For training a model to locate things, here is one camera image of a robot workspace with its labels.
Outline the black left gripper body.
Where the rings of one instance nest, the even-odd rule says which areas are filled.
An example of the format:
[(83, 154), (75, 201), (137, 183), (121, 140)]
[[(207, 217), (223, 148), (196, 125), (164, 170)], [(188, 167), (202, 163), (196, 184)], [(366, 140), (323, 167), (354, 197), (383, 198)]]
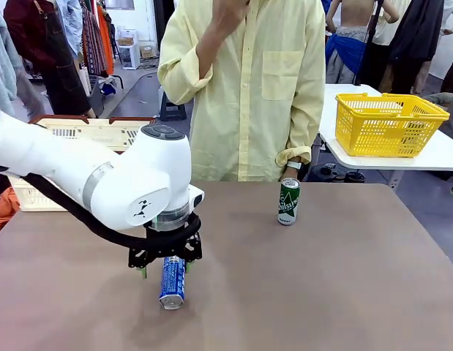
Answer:
[(189, 218), (180, 228), (158, 232), (151, 227), (146, 228), (146, 238), (150, 247), (146, 249), (154, 255), (154, 259), (163, 257), (182, 257), (187, 240), (198, 236), (198, 219)]

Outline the person's right hand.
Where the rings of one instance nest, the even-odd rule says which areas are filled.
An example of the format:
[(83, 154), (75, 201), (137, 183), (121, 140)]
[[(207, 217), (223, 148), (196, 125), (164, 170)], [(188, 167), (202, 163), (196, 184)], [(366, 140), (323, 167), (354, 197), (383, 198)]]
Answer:
[(246, 0), (214, 0), (211, 21), (206, 30), (208, 43), (223, 43), (247, 17), (249, 8), (250, 1)]

